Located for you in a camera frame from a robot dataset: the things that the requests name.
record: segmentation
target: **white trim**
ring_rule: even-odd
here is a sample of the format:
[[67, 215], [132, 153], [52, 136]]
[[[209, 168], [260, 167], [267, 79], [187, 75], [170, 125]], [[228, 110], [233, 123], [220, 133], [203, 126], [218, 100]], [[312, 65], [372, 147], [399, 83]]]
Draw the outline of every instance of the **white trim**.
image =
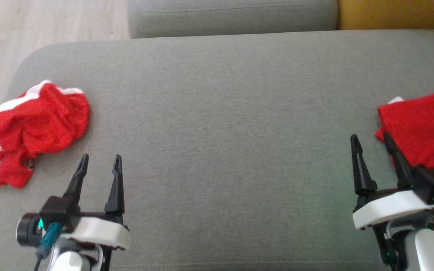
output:
[[[5, 103], [3, 103], [2, 105], [0, 105], [0, 112], [3, 111], [8, 111], [11, 110], [19, 105], [21, 105], [22, 103], [25, 103], [29, 100], [34, 100], [34, 99], [38, 99], [40, 97], [40, 91], [41, 88], [45, 85], [45, 84], [51, 84], [51, 81], [49, 80], [44, 80], [43, 82], [31, 87], [28, 91], [26, 91], [26, 94], [23, 97], [20, 98], [16, 98], [10, 101], [7, 101]], [[68, 95], [68, 94], [83, 94], [83, 91], [79, 88], [67, 88], [67, 89], [62, 89], [60, 87], [57, 87], [57, 89], [63, 94], [63, 95]]]
[[398, 103], [398, 102], [403, 102], [405, 100], [403, 100], [403, 98], [401, 98], [400, 96], [396, 96], [395, 98], [393, 98], [393, 100], [389, 101], [388, 104], [394, 104], [394, 103]]

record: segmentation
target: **cable connector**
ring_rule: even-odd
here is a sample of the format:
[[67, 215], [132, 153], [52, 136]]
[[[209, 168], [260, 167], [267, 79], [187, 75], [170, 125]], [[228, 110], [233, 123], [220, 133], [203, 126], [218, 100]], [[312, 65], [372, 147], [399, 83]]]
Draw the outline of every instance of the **cable connector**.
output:
[[59, 223], [53, 222], [50, 224], [47, 232], [44, 234], [43, 238], [41, 239], [38, 250], [36, 250], [37, 261], [34, 270], [38, 270], [41, 259], [46, 259], [50, 255], [51, 249], [53, 248], [53, 245], [55, 245], [58, 238], [60, 237], [61, 232], [62, 232], [62, 227]]

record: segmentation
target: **gray couch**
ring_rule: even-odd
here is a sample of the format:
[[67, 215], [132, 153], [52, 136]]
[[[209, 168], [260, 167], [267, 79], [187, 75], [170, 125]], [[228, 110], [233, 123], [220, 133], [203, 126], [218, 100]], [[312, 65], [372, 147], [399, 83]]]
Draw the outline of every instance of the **gray couch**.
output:
[[114, 270], [388, 270], [351, 219], [349, 137], [379, 187], [396, 185], [377, 107], [434, 92], [434, 31], [142, 38], [43, 48], [7, 99], [43, 79], [83, 89], [85, 136], [0, 187], [0, 270], [27, 270], [19, 217], [61, 195], [90, 155], [80, 206], [102, 211], [121, 154], [131, 248]]

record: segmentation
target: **yellow cushion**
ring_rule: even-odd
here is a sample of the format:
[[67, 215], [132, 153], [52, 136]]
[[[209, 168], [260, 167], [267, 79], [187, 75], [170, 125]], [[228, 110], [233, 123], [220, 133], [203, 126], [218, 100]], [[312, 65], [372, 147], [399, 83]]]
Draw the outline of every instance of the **yellow cushion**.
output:
[[339, 0], [339, 29], [434, 29], [434, 0]]

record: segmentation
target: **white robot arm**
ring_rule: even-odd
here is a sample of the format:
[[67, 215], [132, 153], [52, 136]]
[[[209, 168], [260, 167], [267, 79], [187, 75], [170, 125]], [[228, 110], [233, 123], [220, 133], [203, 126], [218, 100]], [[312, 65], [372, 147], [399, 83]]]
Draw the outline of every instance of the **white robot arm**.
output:
[[17, 226], [17, 241], [38, 248], [38, 270], [50, 254], [48, 271], [107, 271], [112, 250], [130, 247], [124, 226], [125, 212], [122, 158], [113, 165], [113, 184], [104, 213], [82, 213], [78, 202], [88, 168], [84, 155], [63, 197], [51, 196], [39, 214], [25, 214]]
[[373, 228], [381, 261], [396, 271], [434, 271], [434, 169], [410, 168], [389, 134], [385, 144], [398, 176], [398, 188], [377, 190], [356, 134], [351, 157], [357, 205], [356, 229]]

